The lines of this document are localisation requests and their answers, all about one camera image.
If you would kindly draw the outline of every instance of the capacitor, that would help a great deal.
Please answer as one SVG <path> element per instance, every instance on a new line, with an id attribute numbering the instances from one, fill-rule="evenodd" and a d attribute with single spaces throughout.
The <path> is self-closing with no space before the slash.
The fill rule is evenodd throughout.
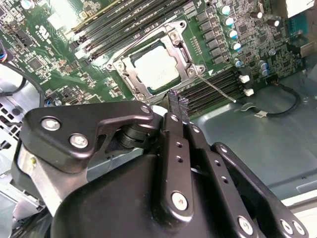
<path id="1" fill-rule="evenodd" d="M 231 11 L 231 9 L 230 9 L 230 7 L 229 6 L 222 6 L 220 9 L 219 9 L 219 12 L 220 12 L 220 14 L 222 14 L 222 15 L 229 15 L 230 14 L 230 11 Z"/>
<path id="2" fill-rule="evenodd" d="M 223 20 L 223 24 L 225 26 L 232 26 L 234 24 L 234 19 L 232 17 L 226 17 L 224 20 Z"/>
<path id="3" fill-rule="evenodd" d="M 269 26 L 278 27 L 278 26 L 279 26 L 279 20 L 270 19 L 270 20 L 267 21 L 267 24 L 268 24 Z"/>
<path id="4" fill-rule="evenodd" d="M 258 67 L 261 69 L 261 70 L 265 70 L 268 68 L 268 64 L 264 61 L 264 60 L 260 60 L 260 62 L 258 63 Z"/>
<path id="5" fill-rule="evenodd" d="M 242 66 L 242 62 L 239 59 L 234 59 L 233 60 L 233 64 L 234 66 L 236 66 L 237 68 L 240 68 Z"/>
<path id="6" fill-rule="evenodd" d="M 35 7 L 35 3 L 33 0 L 21 0 L 21 6 L 25 10 L 30 10 Z"/>
<path id="7" fill-rule="evenodd" d="M 255 19 L 261 19 L 263 17 L 263 13 L 260 11 L 251 12 L 251 17 Z"/>
<path id="8" fill-rule="evenodd" d="M 237 39 L 237 38 L 238 38 L 238 32 L 235 31 L 235 30 L 230 29 L 230 30 L 228 30 L 228 32 L 227 32 L 227 36 L 228 36 L 229 38 L 231 38 L 231 39 Z"/>
<path id="9" fill-rule="evenodd" d="M 264 14 L 264 6 L 263 6 L 263 3 L 259 3 L 258 4 L 258 9 L 260 12 L 262 12 Z"/>
<path id="10" fill-rule="evenodd" d="M 269 70 L 268 69 L 261 69 L 260 74 L 263 75 L 264 77 L 269 75 Z"/>
<path id="11" fill-rule="evenodd" d="M 238 51 L 239 49 L 241 49 L 241 44 L 238 43 L 238 42 L 233 42 L 233 43 L 231 44 L 231 48 L 232 48 L 233 50 L 235 50 L 235 51 Z"/>

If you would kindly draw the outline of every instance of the screw head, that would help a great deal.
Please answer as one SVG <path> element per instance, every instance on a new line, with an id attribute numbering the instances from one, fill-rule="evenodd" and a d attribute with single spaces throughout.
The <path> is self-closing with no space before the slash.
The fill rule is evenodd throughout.
<path id="1" fill-rule="evenodd" d="M 227 149 L 226 149 L 223 145 L 220 145 L 220 148 L 221 148 L 221 150 L 222 150 L 224 153 L 227 153 L 227 152 L 228 152 Z"/>
<path id="2" fill-rule="evenodd" d="M 56 119 L 47 118 L 41 122 L 41 125 L 44 129 L 55 131 L 60 129 L 60 123 Z"/>
<path id="3" fill-rule="evenodd" d="M 59 107 L 59 106 L 61 106 L 61 104 L 62 104 L 62 103 L 61 103 L 60 100 L 56 100 L 56 101 L 55 101 L 55 106 Z"/>
<path id="4" fill-rule="evenodd" d="M 69 139 L 69 142 L 72 146 L 83 149 L 88 146 L 88 139 L 82 134 L 72 135 Z"/>
<path id="5" fill-rule="evenodd" d="M 301 234 L 302 236 L 304 236 L 304 235 L 305 235 L 305 231 L 304 231 L 304 229 L 301 227 L 301 225 L 299 225 L 299 223 L 296 222 L 296 221 L 293 221 L 293 224 L 294 224 L 294 226 L 295 226 L 295 229 L 298 231 L 298 233 Z"/>
<path id="6" fill-rule="evenodd" d="M 196 133 L 199 133 L 199 132 L 200 132 L 199 128 L 196 127 L 195 125 L 193 125 L 193 129 L 194 129 L 194 132 L 196 132 Z"/>
<path id="7" fill-rule="evenodd" d="M 248 235 L 250 235 L 250 236 L 253 234 L 253 228 L 252 228 L 250 222 L 249 222 L 246 218 L 240 216 L 240 217 L 238 218 L 238 222 L 239 222 L 239 225 L 240 225 L 241 229 L 242 229 L 246 234 L 248 234 Z"/>
<path id="8" fill-rule="evenodd" d="M 190 68 L 190 69 L 188 69 L 187 73 L 188 73 L 188 75 L 194 75 L 195 71 L 192 68 Z"/>
<path id="9" fill-rule="evenodd" d="M 179 192 L 175 192 L 172 194 L 172 202 L 174 203 L 175 207 L 180 211 L 185 211 L 187 209 L 187 200 Z"/>
<path id="10" fill-rule="evenodd" d="M 177 116 L 175 116 L 175 115 L 171 115 L 170 116 L 174 121 L 179 121 L 179 119 L 177 118 Z"/>
<path id="11" fill-rule="evenodd" d="M 149 114 L 149 113 L 150 113 L 150 110 L 149 110 L 146 106 L 142 106 L 142 107 L 141 107 L 141 110 L 142 110 L 143 112 L 145 112 L 146 114 Z"/>
<path id="12" fill-rule="evenodd" d="M 281 224 L 282 224 L 282 227 L 284 228 L 284 230 L 292 235 L 294 232 L 293 232 L 293 229 L 291 228 L 291 226 L 284 220 L 281 220 Z"/>

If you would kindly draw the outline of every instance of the black capacitor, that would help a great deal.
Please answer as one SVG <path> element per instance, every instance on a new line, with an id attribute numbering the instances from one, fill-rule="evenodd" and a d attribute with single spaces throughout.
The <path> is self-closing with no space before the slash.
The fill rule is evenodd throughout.
<path id="1" fill-rule="evenodd" d="M 267 21 L 267 24 L 269 26 L 278 27 L 280 22 L 279 22 L 279 20 L 270 19 L 270 20 Z"/>

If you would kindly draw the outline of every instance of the cpu socket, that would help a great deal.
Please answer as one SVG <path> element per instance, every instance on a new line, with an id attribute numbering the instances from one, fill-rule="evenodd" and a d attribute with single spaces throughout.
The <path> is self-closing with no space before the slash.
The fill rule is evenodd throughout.
<path id="1" fill-rule="evenodd" d="M 140 42 L 116 52 L 107 69 L 117 70 L 137 100 L 160 101 L 167 90 L 192 83 L 206 70 L 204 65 L 193 64 L 182 36 L 186 27 L 183 20 L 161 25 Z"/>

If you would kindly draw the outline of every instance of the green circuit board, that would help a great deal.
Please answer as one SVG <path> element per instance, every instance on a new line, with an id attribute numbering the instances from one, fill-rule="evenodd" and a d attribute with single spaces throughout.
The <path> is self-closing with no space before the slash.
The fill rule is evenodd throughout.
<path id="1" fill-rule="evenodd" d="M 250 69 L 252 88 L 257 91 L 267 85 L 265 76 L 260 74 L 259 61 L 267 62 L 270 74 L 277 74 L 280 78 L 295 73 L 303 66 L 301 58 L 287 49 L 287 21 L 279 18 L 279 27 L 266 23 L 275 17 L 271 14 L 269 0 L 163 1 L 166 4 L 165 9 L 170 11 L 161 11 L 164 13 L 161 17 L 155 17 L 154 13 L 147 15 L 144 19 L 148 24 L 144 26 L 141 17 L 156 9 L 156 1 L 142 1 L 145 10 L 143 13 L 138 12 L 140 18 L 135 20 L 135 24 L 139 26 L 138 31 L 134 31 L 134 26 L 129 30 L 122 28 L 124 24 L 118 22 L 117 25 L 108 24 L 103 27 L 103 31 L 107 31 L 110 36 L 105 37 L 105 33 L 100 31 L 82 42 L 78 41 L 79 37 L 96 29 L 98 19 L 105 17 L 111 10 L 123 19 L 123 15 L 119 15 L 121 8 L 115 10 L 116 7 L 123 6 L 125 2 L 136 4 L 138 1 L 32 2 L 34 6 L 26 10 L 21 6 L 20 0 L 0 0 L 0 37 L 11 55 L 12 62 L 33 77 L 48 98 L 54 95 L 53 100 L 59 100 L 63 104 L 132 100 L 134 93 L 117 71 L 106 68 L 107 61 L 114 52 L 171 18 L 171 21 L 183 20 L 187 23 L 182 34 L 184 44 L 193 63 L 205 66 L 205 78 L 232 68 L 234 59 L 239 59 L 243 67 Z M 230 6 L 230 16 L 235 21 L 230 27 L 224 26 L 225 16 L 219 13 L 219 8 L 224 4 Z M 253 19 L 250 12 L 258 11 L 259 4 L 265 11 L 264 17 Z M 199 18 L 204 12 L 208 13 L 208 31 L 213 31 L 213 39 L 217 40 L 220 50 L 216 58 L 211 54 L 205 38 L 206 30 L 203 29 L 203 24 L 206 21 L 203 22 Z M 228 38 L 227 32 L 230 29 L 237 31 L 237 39 Z M 233 50 L 231 46 L 234 42 L 239 42 L 242 48 Z M 92 44 L 93 50 L 83 51 L 89 44 Z M 186 88 L 199 82 L 200 80 L 196 79 Z"/>

